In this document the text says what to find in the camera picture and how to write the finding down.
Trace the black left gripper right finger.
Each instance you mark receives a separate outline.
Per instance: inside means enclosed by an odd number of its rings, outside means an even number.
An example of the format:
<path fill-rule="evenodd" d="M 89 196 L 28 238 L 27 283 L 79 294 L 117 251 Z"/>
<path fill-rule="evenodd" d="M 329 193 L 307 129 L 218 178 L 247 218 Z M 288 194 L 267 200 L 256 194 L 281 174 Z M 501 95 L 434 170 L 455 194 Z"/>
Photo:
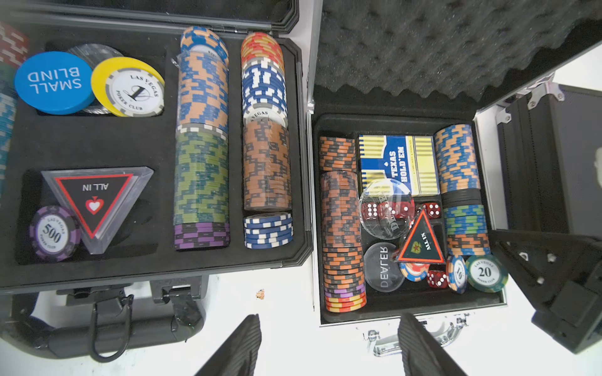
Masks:
<path fill-rule="evenodd" d="M 400 316 L 398 340 L 406 376 L 465 376 L 465 371 L 410 313 Z"/>

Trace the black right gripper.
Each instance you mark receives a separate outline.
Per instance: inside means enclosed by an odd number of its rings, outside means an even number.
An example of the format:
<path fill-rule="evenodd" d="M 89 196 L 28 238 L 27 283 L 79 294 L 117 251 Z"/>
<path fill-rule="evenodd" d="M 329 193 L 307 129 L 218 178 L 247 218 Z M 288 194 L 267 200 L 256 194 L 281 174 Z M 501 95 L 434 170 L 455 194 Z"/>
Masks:
<path fill-rule="evenodd" d="M 492 230 L 489 240 L 536 310 L 536 327 L 574 354 L 601 342 L 600 238 Z"/>

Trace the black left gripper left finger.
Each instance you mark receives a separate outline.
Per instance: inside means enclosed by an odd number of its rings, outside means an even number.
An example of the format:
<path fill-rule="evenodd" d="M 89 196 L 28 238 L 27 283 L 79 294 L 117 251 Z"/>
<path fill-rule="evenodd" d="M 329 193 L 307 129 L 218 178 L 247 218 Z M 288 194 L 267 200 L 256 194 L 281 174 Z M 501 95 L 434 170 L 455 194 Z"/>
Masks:
<path fill-rule="evenodd" d="M 247 316 L 197 375 L 253 376 L 262 343 L 260 316 Z"/>

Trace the black carbon poker case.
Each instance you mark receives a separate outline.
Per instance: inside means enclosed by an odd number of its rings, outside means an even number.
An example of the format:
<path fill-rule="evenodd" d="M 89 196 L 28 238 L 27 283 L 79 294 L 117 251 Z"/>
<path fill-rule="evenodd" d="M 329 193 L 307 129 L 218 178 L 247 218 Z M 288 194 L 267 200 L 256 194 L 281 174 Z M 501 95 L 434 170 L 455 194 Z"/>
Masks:
<path fill-rule="evenodd" d="M 601 236 L 601 93 L 541 84 L 498 113 L 511 230 Z"/>

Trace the small silver poker case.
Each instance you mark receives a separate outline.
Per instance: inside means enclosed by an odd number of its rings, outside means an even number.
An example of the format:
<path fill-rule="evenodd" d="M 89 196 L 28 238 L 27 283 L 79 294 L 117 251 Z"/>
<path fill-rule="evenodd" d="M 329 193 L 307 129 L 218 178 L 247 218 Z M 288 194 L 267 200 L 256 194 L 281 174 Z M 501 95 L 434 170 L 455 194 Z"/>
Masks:
<path fill-rule="evenodd" d="M 542 81 L 601 41 L 599 1 L 326 1 L 313 139 L 317 252 L 366 260 L 367 306 L 324 324 L 489 308 L 513 279 L 573 353 L 601 341 L 601 95 Z"/>

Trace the green 20 poker chip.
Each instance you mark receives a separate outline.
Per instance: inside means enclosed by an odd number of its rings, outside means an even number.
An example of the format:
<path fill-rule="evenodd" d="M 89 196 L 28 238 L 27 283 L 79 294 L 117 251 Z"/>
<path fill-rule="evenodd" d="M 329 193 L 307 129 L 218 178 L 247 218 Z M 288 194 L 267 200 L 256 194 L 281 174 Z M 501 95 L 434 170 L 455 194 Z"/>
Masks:
<path fill-rule="evenodd" d="M 505 288 L 509 274 L 494 255 L 473 255 L 467 260 L 469 284 L 478 291 L 497 293 Z"/>

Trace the blue 10 poker chip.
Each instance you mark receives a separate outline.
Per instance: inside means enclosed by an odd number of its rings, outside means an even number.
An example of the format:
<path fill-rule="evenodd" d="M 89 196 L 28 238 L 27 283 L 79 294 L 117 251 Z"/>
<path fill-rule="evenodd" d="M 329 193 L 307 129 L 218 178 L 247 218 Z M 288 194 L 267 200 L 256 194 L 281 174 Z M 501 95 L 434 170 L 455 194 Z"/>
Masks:
<path fill-rule="evenodd" d="M 448 287 L 457 294 L 464 294 L 467 290 L 467 265 L 461 255 L 453 255 L 448 258 L 446 264 L 448 276 Z"/>

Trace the poker chip row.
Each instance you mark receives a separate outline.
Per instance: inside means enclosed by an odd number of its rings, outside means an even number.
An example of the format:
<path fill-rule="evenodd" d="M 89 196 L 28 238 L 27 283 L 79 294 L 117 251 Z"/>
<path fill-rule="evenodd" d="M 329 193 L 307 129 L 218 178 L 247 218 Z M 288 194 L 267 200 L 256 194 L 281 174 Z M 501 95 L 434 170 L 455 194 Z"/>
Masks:
<path fill-rule="evenodd" d="M 434 135 L 447 249 L 465 257 L 488 255 L 491 246 L 481 197 L 481 174 L 471 125 Z"/>

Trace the purple 500 poker chip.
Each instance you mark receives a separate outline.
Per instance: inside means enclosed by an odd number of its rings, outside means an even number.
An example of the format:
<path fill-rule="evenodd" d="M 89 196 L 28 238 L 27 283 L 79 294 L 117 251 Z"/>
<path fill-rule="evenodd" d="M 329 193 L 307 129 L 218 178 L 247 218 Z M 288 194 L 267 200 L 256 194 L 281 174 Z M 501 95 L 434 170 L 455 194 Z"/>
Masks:
<path fill-rule="evenodd" d="M 70 210 L 48 205 L 34 214 L 29 237 L 37 257 L 58 263 L 74 255 L 81 241 L 81 230 Z"/>

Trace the large black poker case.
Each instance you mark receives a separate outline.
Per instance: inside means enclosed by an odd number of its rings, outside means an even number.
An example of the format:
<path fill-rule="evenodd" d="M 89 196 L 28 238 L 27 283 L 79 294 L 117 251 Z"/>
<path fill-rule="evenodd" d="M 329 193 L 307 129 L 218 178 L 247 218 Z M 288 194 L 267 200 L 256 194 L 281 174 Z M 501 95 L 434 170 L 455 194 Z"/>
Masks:
<path fill-rule="evenodd" d="M 96 328 L 96 348 L 181 342 L 200 332 L 199 300 L 210 274 L 300 266 L 313 250 L 310 138 L 305 119 L 303 65 L 316 26 L 318 1 L 4 1 L 1 19 L 25 33 L 31 54 L 95 42 L 157 69 L 166 80 L 166 109 L 158 117 L 52 116 L 17 106 L 1 199 L 1 338 L 47 359 L 84 357 L 92 324 L 54 328 L 34 316 L 42 291 L 87 294 L 91 312 L 114 306 L 114 324 Z M 177 55 L 189 26 L 215 31 L 230 53 L 230 244 L 178 252 L 172 225 L 177 120 Z M 293 173 L 293 241 L 272 250 L 243 244 L 240 47 L 250 31 L 266 31 L 284 50 Z M 103 255 L 81 248 L 59 263 L 34 254 L 28 227 L 55 202 L 42 173 L 54 170 L 147 167 L 152 177 Z"/>

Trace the yellow 1 poker chip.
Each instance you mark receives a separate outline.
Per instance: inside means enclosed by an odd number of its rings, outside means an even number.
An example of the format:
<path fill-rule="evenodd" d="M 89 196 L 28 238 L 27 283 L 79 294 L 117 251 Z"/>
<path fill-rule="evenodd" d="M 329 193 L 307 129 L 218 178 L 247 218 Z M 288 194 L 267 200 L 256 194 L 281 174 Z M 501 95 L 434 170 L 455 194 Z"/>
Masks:
<path fill-rule="evenodd" d="M 148 118 L 165 108 L 165 80 L 151 65 L 130 57 L 104 60 L 92 70 L 92 91 L 111 114 Z"/>

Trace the red translucent die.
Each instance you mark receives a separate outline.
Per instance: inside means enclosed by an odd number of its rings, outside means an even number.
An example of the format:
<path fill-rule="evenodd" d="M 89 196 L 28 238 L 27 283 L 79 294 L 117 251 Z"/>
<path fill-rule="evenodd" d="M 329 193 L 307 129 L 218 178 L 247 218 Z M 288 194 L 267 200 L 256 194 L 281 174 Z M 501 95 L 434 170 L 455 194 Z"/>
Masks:
<path fill-rule="evenodd" d="M 442 215 L 442 209 L 437 202 L 427 202 L 423 204 L 423 211 L 429 219 L 440 219 Z"/>
<path fill-rule="evenodd" d="M 443 270 L 429 270 L 427 283 L 431 288 L 445 289 L 448 287 L 448 274 Z"/>
<path fill-rule="evenodd" d="M 379 205 L 376 203 L 364 203 L 362 213 L 365 219 L 373 220 L 379 218 Z"/>

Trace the orange black chip row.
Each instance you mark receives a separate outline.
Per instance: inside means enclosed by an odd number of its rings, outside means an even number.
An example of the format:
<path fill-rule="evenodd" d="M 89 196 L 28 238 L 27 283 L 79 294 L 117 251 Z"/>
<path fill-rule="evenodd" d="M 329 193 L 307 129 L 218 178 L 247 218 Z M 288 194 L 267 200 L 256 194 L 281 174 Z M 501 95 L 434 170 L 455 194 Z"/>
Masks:
<path fill-rule="evenodd" d="M 355 140 L 321 136 L 318 167 L 325 309 L 354 312 L 367 302 Z"/>

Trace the black red triangle plaque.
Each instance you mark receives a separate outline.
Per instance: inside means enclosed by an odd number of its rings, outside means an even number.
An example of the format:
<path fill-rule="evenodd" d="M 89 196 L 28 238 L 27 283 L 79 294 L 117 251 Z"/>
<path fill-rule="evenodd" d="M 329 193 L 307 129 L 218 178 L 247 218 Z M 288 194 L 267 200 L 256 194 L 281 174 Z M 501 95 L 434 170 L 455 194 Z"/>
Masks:
<path fill-rule="evenodd" d="M 420 211 L 400 247 L 399 263 L 444 264 L 445 255 L 425 211 Z"/>

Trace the chip row blue green purple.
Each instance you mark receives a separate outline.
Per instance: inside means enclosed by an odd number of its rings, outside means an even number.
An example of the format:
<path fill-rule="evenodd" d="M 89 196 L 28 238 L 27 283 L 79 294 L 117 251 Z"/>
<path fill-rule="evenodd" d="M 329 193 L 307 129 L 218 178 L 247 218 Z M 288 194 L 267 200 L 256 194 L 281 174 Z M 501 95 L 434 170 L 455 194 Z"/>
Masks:
<path fill-rule="evenodd" d="M 203 27 L 180 39 L 174 248 L 189 251 L 230 243 L 229 53 Z"/>

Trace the clear acrylic dealer button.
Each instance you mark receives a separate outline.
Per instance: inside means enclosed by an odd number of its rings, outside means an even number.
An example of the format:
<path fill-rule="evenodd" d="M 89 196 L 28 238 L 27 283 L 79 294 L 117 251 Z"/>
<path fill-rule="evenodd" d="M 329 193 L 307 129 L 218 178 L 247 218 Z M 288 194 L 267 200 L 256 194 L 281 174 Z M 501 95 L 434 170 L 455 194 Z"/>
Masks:
<path fill-rule="evenodd" d="M 365 219 L 362 213 L 364 203 L 379 205 L 378 219 Z M 364 231 L 385 241 L 407 235 L 416 211 L 412 191 L 404 183 L 393 179 L 374 180 L 368 184 L 360 197 L 360 209 Z"/>

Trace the yellow blue card deck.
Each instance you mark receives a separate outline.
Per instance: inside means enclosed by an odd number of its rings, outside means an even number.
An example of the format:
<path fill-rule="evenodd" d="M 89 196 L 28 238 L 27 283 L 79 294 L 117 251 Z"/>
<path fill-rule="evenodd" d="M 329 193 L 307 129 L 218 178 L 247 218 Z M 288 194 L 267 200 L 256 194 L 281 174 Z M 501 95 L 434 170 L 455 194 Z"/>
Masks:
<path fill-rule="evenodd" d="M 363 188 L 391 179 L 415 197 L 441 193 L 433 137 L 360 135 L 357 141 Z"/>

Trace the clear all-in triangle plaque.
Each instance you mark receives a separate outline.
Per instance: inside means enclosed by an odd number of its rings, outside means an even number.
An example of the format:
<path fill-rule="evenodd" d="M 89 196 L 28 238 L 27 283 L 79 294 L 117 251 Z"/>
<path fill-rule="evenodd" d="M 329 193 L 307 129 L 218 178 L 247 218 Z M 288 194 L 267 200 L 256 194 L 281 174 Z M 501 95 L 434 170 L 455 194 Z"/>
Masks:
<path fill-rule="evenodd" d="M 154 173 L 139 166 L 43 171 L 42 177 L 77 218 L 89 254 L 102 255 Z"/>

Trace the chip row red blue brown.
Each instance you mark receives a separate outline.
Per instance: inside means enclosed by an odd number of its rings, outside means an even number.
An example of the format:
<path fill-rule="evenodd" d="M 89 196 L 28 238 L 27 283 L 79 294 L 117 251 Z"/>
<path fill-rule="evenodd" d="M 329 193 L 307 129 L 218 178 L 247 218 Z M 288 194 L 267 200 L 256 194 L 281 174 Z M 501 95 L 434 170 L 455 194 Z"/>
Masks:
<path fill-rule="evenodd" d="M 245 246 L 271 249 L 293 240 L 293 198 L 285 58 L 263 32 L 241 45 L 243 220 Z"/>

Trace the blue small blind button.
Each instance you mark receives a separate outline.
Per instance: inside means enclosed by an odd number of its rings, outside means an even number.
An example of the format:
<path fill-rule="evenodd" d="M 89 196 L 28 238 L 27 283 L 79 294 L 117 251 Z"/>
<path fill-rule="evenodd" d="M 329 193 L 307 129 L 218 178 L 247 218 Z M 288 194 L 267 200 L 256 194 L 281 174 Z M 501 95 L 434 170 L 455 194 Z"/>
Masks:
<path fill-rule="evenodd" d="M 17 70 L 14 85 L 29 106 L 46 114 L 77 113 L 95 100 L 91 85 L 92 68 L 70 53 L 39 53 Z"/>

